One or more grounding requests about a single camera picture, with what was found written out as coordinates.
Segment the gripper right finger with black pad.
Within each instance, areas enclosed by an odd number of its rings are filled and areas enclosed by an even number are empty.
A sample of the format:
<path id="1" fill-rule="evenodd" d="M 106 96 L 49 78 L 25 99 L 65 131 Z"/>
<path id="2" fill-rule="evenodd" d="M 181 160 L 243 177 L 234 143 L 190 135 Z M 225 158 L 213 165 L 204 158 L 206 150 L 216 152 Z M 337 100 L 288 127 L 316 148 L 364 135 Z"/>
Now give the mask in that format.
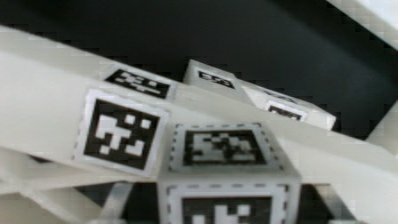
<path id="1" fill-rule="evenodd" d="M 332 219 L 328 220 L 327 224 L 359 224 L 332 186 L 327 184 L 316 184 L 314 190 L 332 214 Z"/>

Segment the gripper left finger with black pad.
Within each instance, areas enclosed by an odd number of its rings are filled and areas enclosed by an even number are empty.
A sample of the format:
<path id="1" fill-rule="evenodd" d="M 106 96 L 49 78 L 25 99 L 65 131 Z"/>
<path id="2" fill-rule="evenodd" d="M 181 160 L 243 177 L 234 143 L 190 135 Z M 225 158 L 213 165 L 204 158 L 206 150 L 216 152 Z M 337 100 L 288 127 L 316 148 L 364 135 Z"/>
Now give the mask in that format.
<path id="1" fill-rule="evenodd" d="M 117 182 L 113 184 L 97 218 L 92 219 L 87 224 L 128 224 L 120 216 L 131 189 L 131 183 Z"/>

